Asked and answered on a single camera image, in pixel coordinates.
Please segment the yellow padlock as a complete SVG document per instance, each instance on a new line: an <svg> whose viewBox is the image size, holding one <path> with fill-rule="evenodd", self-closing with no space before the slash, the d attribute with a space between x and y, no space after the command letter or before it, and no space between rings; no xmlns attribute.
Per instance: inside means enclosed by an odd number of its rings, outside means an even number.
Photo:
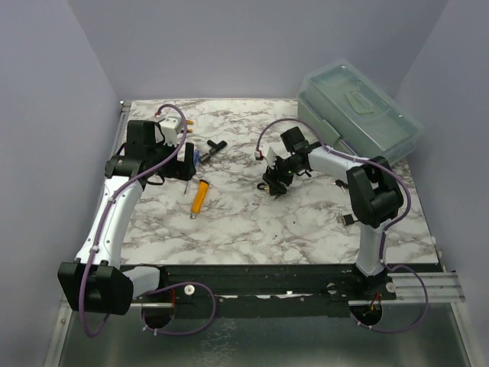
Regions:
<svg viewBox="0 0 489 367"><path fill-rule="evenodd" d="M265 182L259 183L257 185L257 189L260 190L260 191L264 191L266 193L269 193L270 192L270 187Z"/></svg>

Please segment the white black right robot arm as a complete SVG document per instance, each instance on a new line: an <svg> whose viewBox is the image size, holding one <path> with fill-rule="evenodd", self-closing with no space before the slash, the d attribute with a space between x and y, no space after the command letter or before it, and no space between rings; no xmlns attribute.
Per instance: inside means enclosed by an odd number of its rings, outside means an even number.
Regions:
<svg viewBox="0 0 489 367"><path fill-rule="evenodd" d="M360 247L355 261L361 275L352 279L351 289L362 300L371 298L380 287L375 276L386 268L387 229L404 203L398 176L381 156L358 158L325 147L319 141L311 144L297 127L280 137L290 153L288 158L280 157L272 148L266 154L259 149L255 151L256 159L267 162L262 178L269 194L286 194L295 176L312 171L327 174L347 185L352 211L361 224Z"/></svg>

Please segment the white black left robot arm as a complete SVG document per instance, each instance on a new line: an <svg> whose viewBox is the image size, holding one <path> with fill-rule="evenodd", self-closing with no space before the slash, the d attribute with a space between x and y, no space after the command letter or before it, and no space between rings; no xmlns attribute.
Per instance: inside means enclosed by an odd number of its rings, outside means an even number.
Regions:
<svg viewBox="0 0 489 367"><path fill-rule="evenodd" d="M177 116L128 122L122 149L105 164L102 202L86 241L74 261L58 269L73 310L124 315L139 296L145 294L153 302L168 296L170 285L155 267L121 269L121 247L131 214L149 184L142 172L156 167L161 179L182 181L195 174L192 143L185 144L183 160L177 158L177 136L182 132L183 121Z"/></svg>

